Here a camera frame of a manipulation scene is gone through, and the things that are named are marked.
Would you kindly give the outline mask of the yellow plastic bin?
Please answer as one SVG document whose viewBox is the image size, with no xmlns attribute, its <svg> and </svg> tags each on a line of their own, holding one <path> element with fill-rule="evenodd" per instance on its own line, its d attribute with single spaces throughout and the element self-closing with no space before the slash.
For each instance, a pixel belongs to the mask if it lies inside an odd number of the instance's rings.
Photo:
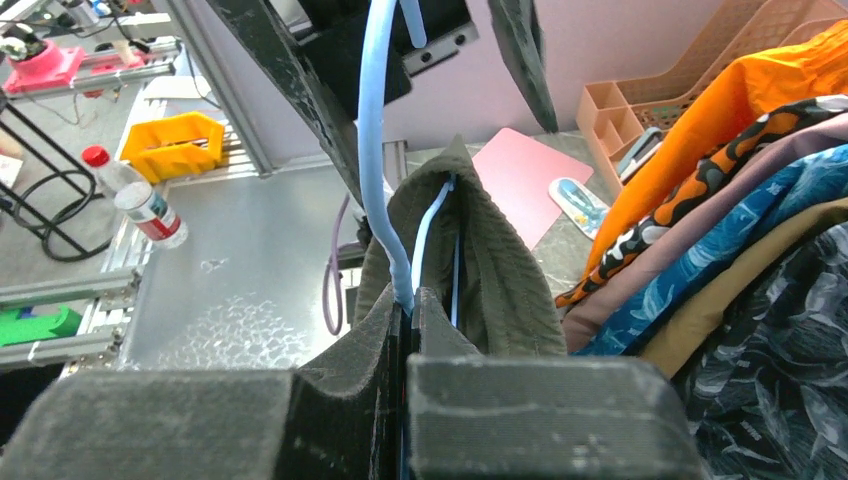
<svg viewBox="0 0 848 480">
<path fill-rule="evenodd" d="M 187 112 L 133 125 L 119 158 L 158 184 L 223 165 L 224 137 L 223 124 L 202 113 Z"/>
</svg>

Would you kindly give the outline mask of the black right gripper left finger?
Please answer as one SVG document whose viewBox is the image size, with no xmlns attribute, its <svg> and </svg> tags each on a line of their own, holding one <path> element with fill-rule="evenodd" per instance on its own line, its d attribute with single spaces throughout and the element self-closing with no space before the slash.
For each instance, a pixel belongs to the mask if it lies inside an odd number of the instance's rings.
<svg viewBox="0 0 848 480">
<path fill-rule="evenodd" d="M 390 291 L 292 370 L 89 371 L 59 380 L 5 448 L 5 479 L 380 479 L 393 444 Z"/>
</svg>

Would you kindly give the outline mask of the blue wire hanger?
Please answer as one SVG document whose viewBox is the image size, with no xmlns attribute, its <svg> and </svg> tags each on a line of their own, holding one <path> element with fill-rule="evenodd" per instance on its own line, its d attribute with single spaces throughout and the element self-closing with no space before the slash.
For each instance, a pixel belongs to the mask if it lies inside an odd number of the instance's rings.
<svg viewBox="0 0 848 480">
<path fill-rule="evenodd" d="M 401 318 L 410 324 L 415 309 L 414 293 L 421 286 L 426 241 L 431 225 L 456 187 L 450 177 L 424 212 L 417 228 L 413 254 L 409 256 L 391 224 L 384 191 L 383 109 L 388 49 L 396 1 L 372 1 L 366 18 L 359 74 L 357 153 L 361 204 L 372 232 L 389 259 L 393 298 Z"/>
</svg>

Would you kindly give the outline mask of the pink red equipment stand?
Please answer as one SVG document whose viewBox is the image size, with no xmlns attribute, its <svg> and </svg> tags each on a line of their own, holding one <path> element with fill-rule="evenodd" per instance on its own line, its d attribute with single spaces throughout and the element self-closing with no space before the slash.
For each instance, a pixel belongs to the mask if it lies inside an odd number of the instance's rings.
<svg viewBox="0 0 848 480">
<path fill-rule="evenodd" d="M 1 38 L 1 56 L 11 66 L 1 88 L 10 100 L 96 98 L 106 90 L 174 74 L 173 60 L 181 50 L 177 40 L 156 41 L 147 51 L 121 41 L 110 50 L 88 53 L 82 47 L 60 47 L 29 27 L 14 27 Z"/>
</svg>

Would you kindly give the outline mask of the pink hanging shorts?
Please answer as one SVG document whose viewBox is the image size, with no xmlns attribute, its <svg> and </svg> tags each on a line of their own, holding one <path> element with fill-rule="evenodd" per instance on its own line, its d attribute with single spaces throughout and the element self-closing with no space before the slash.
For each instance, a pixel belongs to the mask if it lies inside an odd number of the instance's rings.
<svg viewBox="0 0 848 480">
<path fill-rule="evenodd" d="M 565 314 L 575 355 L 636 353 L 686 291 L 714 278 L 754 235 L 846 193 L 845 113 L 776 140 L 630 265 Z"/>
</svg>

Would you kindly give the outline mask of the dark leaf-print shorts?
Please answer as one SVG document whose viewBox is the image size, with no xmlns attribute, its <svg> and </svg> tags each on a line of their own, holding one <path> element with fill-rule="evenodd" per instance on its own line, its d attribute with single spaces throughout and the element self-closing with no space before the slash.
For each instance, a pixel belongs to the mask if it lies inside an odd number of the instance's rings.
<svg viewBox="0 0 848 480">
<path fill-rule="evenodd" d="M 674 384 L 707 478 L 845 478 L 846 225 L 739 296 Z"/>
</svg>

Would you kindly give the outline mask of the peach desk organizer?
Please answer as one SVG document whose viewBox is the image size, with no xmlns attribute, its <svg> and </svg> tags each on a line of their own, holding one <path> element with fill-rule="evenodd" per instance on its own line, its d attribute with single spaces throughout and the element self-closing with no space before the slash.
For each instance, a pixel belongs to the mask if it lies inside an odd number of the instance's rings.
<svg viewBox="0 0 848 480">
<path fill-rule="evenodd" d="M 667 133 L 733 60 L 803 43 L 846 17 L 839 1 L 725 1 L 668 71 L 585 85 L 576 121 L 610 193 L 622 189 L 617 167 L 643 132 Z"/>
</svg>

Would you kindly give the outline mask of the orange hanging shorts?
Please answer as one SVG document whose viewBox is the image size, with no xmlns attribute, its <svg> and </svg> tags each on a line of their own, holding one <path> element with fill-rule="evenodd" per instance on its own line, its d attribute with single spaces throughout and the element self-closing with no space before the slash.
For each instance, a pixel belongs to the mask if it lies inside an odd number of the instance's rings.
<svg viewBox="0 0 848 480">
<path fill-rule="evenodd" d="M 623 234 L 694 172 L 698 161 L 761 115 L 785 104 L 847 92 L 847 21 L 810 40 L 732 61 L 665 135 L 655 155 L 624 184 L 594 240 L 585 274 Z"/>
</svg>

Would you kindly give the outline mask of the clear plastic water bottle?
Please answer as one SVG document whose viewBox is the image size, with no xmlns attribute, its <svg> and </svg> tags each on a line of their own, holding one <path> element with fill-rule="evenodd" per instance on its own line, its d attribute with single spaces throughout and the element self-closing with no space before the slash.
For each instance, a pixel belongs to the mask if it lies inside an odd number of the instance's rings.
<svg viewBox="0 0 848 480">
<path fill-rule="evenodd" d="M 86 147 L 81 159 L 113 205 L 157 248 L 175 249 L 187 240 L 188 227 L 176 210 L 130 165 L 99 145 Z"/>
</svg>

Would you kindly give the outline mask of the green plastic part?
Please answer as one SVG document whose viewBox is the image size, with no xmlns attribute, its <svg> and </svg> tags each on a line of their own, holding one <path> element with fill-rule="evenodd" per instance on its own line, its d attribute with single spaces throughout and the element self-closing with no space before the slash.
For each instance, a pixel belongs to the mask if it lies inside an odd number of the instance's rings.
<svg viewBox="0 0 848 480">
<path fill-rule="evenodd" d="M 74 336 L 82 315 L 60 306 L 51 315 L 35 315 L 31 307 L 1 311 L 1 346 Z"/>
</svg>

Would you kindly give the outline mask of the white stapler in organizer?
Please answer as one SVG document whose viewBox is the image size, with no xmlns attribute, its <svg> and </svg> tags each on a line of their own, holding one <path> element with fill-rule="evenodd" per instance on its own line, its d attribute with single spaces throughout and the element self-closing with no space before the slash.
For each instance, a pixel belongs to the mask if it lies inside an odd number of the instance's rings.
<svg viewBox="0 0 848 480">
<path fill-rule="evenodd" d="M 618 179 L 624 184 L 647 157 L 662 143 L 663 132 L 657 127 L 649 127 L 633 143 L 616 167 Z"/>
</svg>

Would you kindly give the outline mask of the olive green shorts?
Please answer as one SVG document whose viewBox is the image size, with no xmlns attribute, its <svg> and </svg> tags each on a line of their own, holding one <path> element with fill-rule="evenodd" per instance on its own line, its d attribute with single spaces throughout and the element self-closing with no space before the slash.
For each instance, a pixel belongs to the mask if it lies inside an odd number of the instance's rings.
<svg viewBox="0 0 848 480">
<path fill-rule="evenodd" d="M 456 184 L 428 230 L 422 286 L 445 309 L 457 293 L 459 329 L 483 354 L 566 354 L 545 275 L 484 189 L 461 136 L 413 171 L 389 200 L 388 215 L 405 249 L 414 250 L 419 224 L 449 179 Z"/>
</svg>

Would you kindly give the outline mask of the black orange patterned shorts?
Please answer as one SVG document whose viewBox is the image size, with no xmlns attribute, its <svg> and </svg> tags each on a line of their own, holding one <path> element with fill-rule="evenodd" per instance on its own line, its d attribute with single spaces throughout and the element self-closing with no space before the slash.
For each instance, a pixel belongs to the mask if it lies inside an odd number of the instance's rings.
<svg viewBox="0 0 848 480">
<path fill-rule="evenodd" d="M 569 307 L 607 284 L 684 216 L 716 194 L 759 149 L 846 111 L 847 96 L 837 94 L 785 104 L 761 115 L 730 142 L 703 157 L 695 171 L 659 206 L 618 236 L 584 279 L 556 296 L 555 305 Z"/>
</svg>

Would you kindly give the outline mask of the blue correction tape package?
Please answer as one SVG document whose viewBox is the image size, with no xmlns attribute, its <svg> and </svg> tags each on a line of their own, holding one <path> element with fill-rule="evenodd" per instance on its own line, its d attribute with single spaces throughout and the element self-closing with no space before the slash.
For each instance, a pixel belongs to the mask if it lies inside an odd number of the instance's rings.
<svg viewBox="0 0 848 480">
<path fill-rule="evenodd" d="M 555 179 L 548 187 L 550 198 L 564 215 L 590 240 L 594 240 L 609 206 L 583 183 L 569 177 Z"/>
</svg>

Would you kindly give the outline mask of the pink clipboard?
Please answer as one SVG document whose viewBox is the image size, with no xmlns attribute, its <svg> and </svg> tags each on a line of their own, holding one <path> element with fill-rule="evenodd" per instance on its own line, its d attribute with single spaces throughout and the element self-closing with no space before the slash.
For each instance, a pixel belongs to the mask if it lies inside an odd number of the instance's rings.
<svg viewBox="0 0 848 480">
<path fill-rule="evenodd" d="M 576 158 L 511 128 L 503 128 L 479 152 L 473 166 L 486 192 L 534 249 L 562 213 L 548 193 L 552 182 L 568 177 L 586 183 L 594 170 Z"/>
</svg>

